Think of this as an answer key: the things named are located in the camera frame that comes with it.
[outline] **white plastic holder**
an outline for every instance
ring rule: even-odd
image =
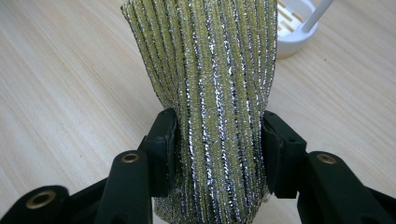
[[[303,47],[317,30],[318,20],[332,2],[322,0],[315,8],[309,0],[278,0],[278,59],[288,58]]]

